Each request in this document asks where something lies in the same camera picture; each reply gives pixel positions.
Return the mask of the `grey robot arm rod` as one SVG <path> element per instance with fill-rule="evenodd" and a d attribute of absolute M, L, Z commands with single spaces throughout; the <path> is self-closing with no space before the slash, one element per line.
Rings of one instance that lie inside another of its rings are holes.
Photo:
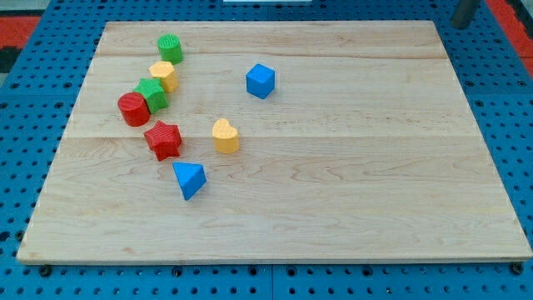
<path fill-rule="evenodd" d="M 451 26 L 458 30 L 467 29 L 476 14 L 481 0 L 459 0 L 451 16 Z"/>

